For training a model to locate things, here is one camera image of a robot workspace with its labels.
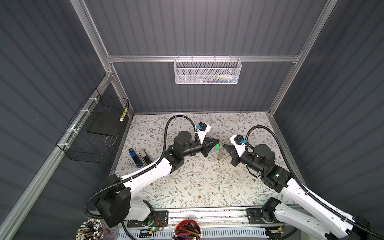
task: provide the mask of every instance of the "black wire basket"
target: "black wire basket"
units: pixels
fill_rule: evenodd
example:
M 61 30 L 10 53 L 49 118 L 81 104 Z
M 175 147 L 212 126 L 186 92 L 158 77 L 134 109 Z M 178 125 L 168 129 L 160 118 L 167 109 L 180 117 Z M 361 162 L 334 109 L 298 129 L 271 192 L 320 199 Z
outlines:
M 74 161 L 113 163 L 128 124 L 128 99 L 98 95 L 65 143 L 56 143 Z

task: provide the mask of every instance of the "gray wall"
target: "gray wall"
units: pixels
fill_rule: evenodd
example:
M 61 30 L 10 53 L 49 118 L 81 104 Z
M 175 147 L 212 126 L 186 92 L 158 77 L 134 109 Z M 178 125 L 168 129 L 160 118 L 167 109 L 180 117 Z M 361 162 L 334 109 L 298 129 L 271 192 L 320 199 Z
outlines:
M 69 1 L 0 1 L 0 223 L 104 75 Z M 59 239 L 61 224 L 73 239 L 103 174 L 103 166 L 64 159 L 14 239 L 46 229 Z
M 384 1 L 339 1 L 275 114 L 308 187 L 384 234 Z
M 293 55 L 324 0 L 92 1 L 109 55 Z M 291 63 L 243 63 L 235 85 L 177 85 L 170 63 L 115 63 L 135 112 L 268 110 Z
M 176 84 L 172 63 L 114 63 L 135 112 L 268 110 L 291 63 L 243 63 L 238 84 Z

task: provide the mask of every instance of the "floral patterned surface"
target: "floral patterned surface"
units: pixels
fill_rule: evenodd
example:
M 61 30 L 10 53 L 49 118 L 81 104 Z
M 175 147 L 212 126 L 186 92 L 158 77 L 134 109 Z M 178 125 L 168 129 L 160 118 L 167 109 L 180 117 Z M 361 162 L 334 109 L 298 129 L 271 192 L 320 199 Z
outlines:
M 229 144 L 233 134 L 246 135 L 254 125 L 271 128 L 265 113 L 211 113 L 186 114 L 195 124 L 211 125 L 208 137 L 220 140 L 220 145 Z M 163 147 L 164 128 L 170 114 L 135 115 L 116 168 L 116 175 L 123 176 L 138 170 L 128 149 L 138 154 L 144 148 L 152 161 L 159 158 Z M 193 132 L 193 127 L 184 118 L 172 120 L 168 127 L 167 146 L 180 131 Z M 249 138 L 251 144 L 267 144 L 276 153 L 275 163 L 287 169 L 274 138 L 264 129 L 254 130 Z M 243 164 L 234 167 L 224 150 L 219 163 L 219 151 L 215 148 L 205 158 L 201 153 L 185 157 L 185 163 L 177 171 L 158 179 L 143 188 L 135 199 L 145 199 L 155 208 L 222 207 L 262 205 L 269 197 L 284 203 L 292 200 L 268 188 L 260 178 L 250 175 Z

